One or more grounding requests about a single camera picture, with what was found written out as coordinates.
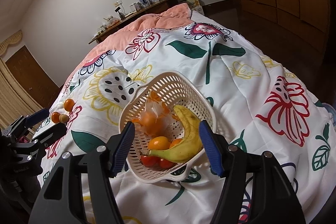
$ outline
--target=baseboard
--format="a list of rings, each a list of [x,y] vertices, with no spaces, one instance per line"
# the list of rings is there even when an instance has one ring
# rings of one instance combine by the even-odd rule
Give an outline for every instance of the baseboard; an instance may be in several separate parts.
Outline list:
[[[236,2],[234,0],[224,0],[204,5],[203,11],[204,14],[208,16],[233,8],[236,8]]]

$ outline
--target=pink blanket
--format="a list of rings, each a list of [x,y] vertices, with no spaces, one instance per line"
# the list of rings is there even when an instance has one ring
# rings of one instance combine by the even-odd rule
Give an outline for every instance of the pink blanket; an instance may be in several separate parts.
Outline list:
[[[171,29],[186,26],[194,21],[190,19],[191,10],[186,3],[169,8],[161,14],[147,14],[130,23],[118,32],[108,36],[102,43],[95,46],[83,61],[70,74],[65,83],[68,83],[74,73],[85,63],[109,50],[124,50],[140,32],[149,28]]]

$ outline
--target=banana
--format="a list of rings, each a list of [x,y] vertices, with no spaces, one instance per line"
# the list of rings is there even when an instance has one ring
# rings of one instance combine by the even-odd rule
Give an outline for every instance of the banana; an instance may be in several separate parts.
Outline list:
[[[203,145],[199,136],[201,120],[184,106],[176,105],[174,111],[184,127],[184,137],[180,143],[167,150],[147,150],[144,155],[157,156],[173,163],[184,163],[201,151]]]

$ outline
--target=perforated basket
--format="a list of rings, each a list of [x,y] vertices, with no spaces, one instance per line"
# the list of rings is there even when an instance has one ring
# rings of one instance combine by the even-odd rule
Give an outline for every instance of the perforated basket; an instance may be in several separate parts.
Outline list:
[[[182,74],[176,71],[169,71],[159,74],[147,84],[138,87],[134,98],[124,108],[119,120],[119,132],[122,132],[126,123],[135,116],[138,116],[145,108],[145,102],[151,91],[155,91],[163,102],[165,102],[172,113],[175,105],[183,105],[194,112],[201,120],[207,120],[213,132],[216,132],[215,113],[199,90]],[[184,128],[181,122],[173,122],[163,133],[170,141],[184,136]],[[160,169],[160,167],[145,167],[140,162],[141,150],[147,149],[147,144],[151,140],[142,132],[135,132],[132,147],[127,156],[127,164],[131,172],[142,182],[155,183],[160,180],[184,180],[190,172],[193,163],[202,156],[202,149],[196,156],[186,163],[175,165],[168,170]],[[186,166],[184,172],[180,175],[172,175],[171,173]]]

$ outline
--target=plastic bag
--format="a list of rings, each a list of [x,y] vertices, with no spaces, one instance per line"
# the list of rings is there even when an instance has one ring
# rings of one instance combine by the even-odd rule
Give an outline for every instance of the plastic bag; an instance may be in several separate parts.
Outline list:
[[[163,136],[164,130],[171,123],[172,116],[167,105],[161,101],[161,98],[151,91],[145,109],[138,117],[132,119],[135,129],[154,138]]]

